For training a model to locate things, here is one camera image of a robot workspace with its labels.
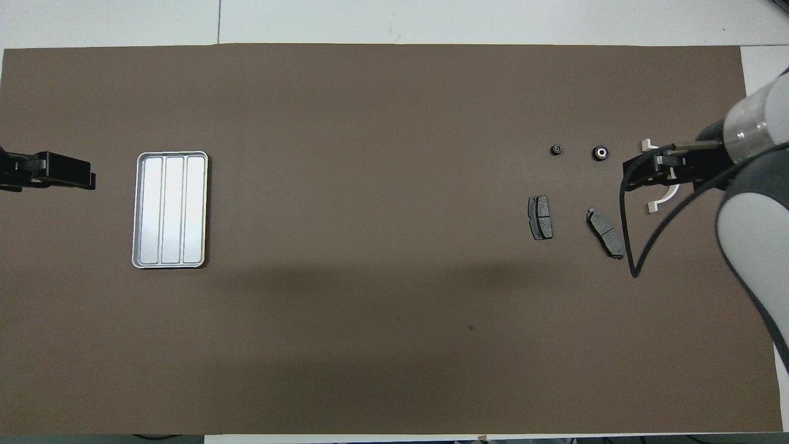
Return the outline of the silver metal tray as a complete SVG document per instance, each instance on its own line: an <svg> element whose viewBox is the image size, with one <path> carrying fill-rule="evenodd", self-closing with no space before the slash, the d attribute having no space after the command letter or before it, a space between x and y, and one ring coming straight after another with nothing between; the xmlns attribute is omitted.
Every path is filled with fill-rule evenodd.
<svg viewBox="0 0 789 444"><path fill-rule="evenodd" d="M136 160L136 269L199 269L208 254L210 158L200 150L144 152Z"/></svg>

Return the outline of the brown table mat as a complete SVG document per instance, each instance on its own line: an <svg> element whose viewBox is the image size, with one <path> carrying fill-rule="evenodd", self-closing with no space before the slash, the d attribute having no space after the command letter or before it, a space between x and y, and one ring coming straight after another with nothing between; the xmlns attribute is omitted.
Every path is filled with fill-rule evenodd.
<svg viewBox="0 0 789 444"><path fill-rule="evenodd" d="M637 279L586 224L745 95L738 47L6 51L0 146L97 186L0 192L0 435L778 432L721 192ZM192 150L205 264L136 269L136 160Z"/></svg>

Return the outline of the white curved plastic bracket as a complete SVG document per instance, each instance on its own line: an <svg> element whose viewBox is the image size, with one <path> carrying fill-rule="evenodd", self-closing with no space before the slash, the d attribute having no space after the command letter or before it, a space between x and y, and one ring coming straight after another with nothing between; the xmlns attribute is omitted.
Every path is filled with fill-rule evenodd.
<svg viewBox="0 0 789 444"><path fill-rule="evenodd" d="M642 140L642 142L640 143L640 149L642 149L642 152L647 152L649 150L657 150L659 149L659 146L654 146L652 140L650 138L646 138ZM665 192L665 194L663 194L662 197L660 197L660 199L651 200L651 202L648 202L647 203L648 213L649 214L656 213L662 205L664 205L666 202L668 202L669 200L673 199L674 196L676 196L679 188L680 188L679 184L672 184L668 186L667 191Z"/></svg>

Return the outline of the curved dark brake pad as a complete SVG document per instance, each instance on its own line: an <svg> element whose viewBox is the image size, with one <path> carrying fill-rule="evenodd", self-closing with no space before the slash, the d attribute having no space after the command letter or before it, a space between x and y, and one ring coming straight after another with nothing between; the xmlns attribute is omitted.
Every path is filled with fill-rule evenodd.
<svg viewBox="0 0 789 444"><path fill-rule="evenodd" d="M600 211L590 208L586 214L586 221L606 255L615 260L622 260L625 255L623 240L611 220Z"/></svg>

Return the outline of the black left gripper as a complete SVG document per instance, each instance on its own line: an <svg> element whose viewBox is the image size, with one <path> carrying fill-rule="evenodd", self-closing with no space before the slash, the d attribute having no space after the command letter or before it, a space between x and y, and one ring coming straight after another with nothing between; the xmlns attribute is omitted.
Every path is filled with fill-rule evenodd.
<svg viewBox="0 0 789 444"><path fill-rule="evenodd" d="M91 163L53 152L36 155L0 150L0 191L22 192L23 188L74 187L96 189Z"/></svg>

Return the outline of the rectangular dark brake pad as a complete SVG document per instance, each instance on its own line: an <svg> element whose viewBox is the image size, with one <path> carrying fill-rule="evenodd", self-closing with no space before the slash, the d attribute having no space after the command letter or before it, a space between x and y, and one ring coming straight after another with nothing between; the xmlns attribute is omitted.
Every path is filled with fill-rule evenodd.
<svg viewBox="0 0 789 444"><path fill-rule="evenodd" d="M552 219L550 219L549 200L546 195L529 198L529 228L535 240L553 238Z"/></svg>

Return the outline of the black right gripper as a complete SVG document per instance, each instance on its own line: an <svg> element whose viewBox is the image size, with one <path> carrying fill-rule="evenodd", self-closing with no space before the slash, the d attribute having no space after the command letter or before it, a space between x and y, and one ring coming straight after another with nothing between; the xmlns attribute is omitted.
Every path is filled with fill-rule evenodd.
<svg viewBox="0 0 789 444"><path fill-rule="evenodd" d="M685 157L674 154L642 154L623 163L625 187L670 186L678 183L681 171L685 183L703 184L734 163L724 142L724 120L702 129L696 142L707 142L710 148L691 150Z"/></svg>

